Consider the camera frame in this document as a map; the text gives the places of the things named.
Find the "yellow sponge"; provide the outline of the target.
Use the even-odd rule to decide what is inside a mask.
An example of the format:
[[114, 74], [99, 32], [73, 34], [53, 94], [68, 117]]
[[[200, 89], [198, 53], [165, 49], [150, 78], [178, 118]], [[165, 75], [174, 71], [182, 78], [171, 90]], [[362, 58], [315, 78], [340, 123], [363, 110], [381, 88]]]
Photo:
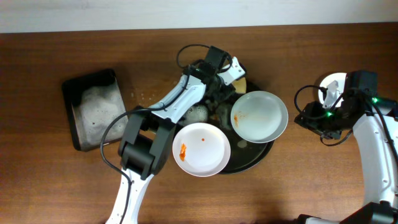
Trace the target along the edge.
[[246, 79], [240, 78], [239, 80], [235, 80], [232, 82], [233, 87], [235, 88], [235, 92], [237, 94], [245, 94], [247, 89]]

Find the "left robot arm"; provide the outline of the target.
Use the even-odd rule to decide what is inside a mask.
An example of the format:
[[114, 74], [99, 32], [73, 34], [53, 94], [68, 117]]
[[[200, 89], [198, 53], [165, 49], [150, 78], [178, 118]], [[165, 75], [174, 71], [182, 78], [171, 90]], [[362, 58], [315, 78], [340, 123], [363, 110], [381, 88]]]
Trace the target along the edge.
[[167, 162], [178, 121], [196, 103], [210, 97], [218, 101], [234, 94], [232, 83], [246, 74], [236, 57], [215, 46], [209, 46], [206, 57], [182, 67], [176, 86], [159, 102], [136, 107], [115, 118], [127, 116], [118, 155], [121, 166], [104, 162], [121, 174], [121, 183], [108, 223], [137, 223], [147, 187]]

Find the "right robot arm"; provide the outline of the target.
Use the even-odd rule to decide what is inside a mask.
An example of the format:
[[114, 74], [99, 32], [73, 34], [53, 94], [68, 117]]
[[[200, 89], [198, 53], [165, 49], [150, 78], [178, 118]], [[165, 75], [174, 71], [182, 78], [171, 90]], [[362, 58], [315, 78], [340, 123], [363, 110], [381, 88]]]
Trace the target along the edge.
[[377, 94], [377, 74], [358, 70], [324, 78], [318, 101], [298, 110], [294, 121], [339, 145], [347, 131], [358, 143], [364, 205], [343, 223], [397, 223], [397, 101]]

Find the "white plate top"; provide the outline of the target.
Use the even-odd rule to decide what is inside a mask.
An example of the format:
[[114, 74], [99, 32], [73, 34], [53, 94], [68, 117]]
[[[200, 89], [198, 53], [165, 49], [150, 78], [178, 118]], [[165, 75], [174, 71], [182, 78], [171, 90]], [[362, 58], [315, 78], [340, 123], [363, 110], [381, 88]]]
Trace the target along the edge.
[[345, 89], [346, 73], [332, 73], [326, 76], [320, 83], [320, 87], [326, 88], [326, 93], [318, 91], [318, 99], [323, 108], [331, 108]]

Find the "pale blue plate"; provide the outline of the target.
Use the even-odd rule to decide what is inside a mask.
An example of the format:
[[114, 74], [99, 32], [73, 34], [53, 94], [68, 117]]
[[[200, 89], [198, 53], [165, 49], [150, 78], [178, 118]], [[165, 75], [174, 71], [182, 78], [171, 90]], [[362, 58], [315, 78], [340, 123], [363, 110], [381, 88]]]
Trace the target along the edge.
[[252, 91], [236, 100], [230, 120], [239, 137], [262, 144], [277, 139], [285, 131], [289, 114], [278, 96], [267, 91]]

